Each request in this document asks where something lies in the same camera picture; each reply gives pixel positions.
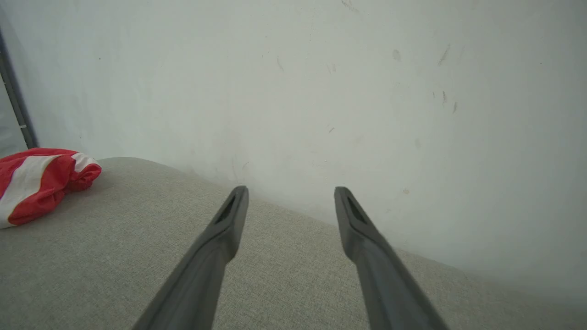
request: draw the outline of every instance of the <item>scuffed wall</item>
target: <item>scuffed wall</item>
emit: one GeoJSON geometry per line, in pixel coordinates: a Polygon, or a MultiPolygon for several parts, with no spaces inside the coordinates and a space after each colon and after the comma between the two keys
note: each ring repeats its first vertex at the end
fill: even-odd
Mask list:
{"type": "Polygon", "coordinates": [[[42,146],[246,184],[331,223],[346,185],[393,245],[587,306],[580,0],[0,9],[42,146]]]}

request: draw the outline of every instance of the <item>white stripe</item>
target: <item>white stripe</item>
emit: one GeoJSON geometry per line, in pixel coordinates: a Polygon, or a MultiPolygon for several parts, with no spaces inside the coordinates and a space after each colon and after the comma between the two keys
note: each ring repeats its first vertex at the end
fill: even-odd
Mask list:
{"type": "Polygon", "coordinates": [[[62,156],[29,156],[22,165],[12,173],[12,178],[4,195],[0,198],[0,228],[13,226],[8,217],[14,208],[24,199],[32,196],[41,187],[43,173],[53,159],[62,156]]]}
{"type": "Polygon", "coordinates": [[[89,164],[97,164],[98,162],[91,158],[90,156],[83,154],[83,153],[76,153],[72,155],[72,158],[75,159],[75,169],[74,171],[80,173],[83,169],[86,168],[89,164]]]}

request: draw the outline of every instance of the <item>white door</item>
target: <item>white door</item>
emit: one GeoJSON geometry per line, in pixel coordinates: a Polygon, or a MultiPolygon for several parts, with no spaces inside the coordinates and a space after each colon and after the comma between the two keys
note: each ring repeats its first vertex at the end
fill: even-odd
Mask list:
{"type": "Polygon", "coordinates": [[[26,150],[4,82],[0,79],[0,158],[26,150]]]}

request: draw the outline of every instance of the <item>garment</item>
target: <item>garment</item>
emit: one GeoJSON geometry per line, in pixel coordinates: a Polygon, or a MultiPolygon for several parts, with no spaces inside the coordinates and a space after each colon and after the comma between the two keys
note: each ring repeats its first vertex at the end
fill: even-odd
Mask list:
{"type": "Polygon", "coordinates": [[[33,148],[0,159],[0,228],[51,212],[71,191],[89,188],[102,168],[65,149],[33,148]]]}

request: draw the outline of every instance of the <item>gray fabric surface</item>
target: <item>gray fabric surface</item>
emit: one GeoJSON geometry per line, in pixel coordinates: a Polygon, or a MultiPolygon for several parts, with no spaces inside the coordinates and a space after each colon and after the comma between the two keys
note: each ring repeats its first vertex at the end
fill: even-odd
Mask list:
{"type": "MultiPolygon", "coordinates": [[[[140,159],[0,231],[0,329],[128,329],[228,190],[140,159]]],[[[586,329],[575,311],[399,252],[453,330],[586,329]]],[[[214,329],[368,329],[335,227],[251,200],[214,329]]]]}

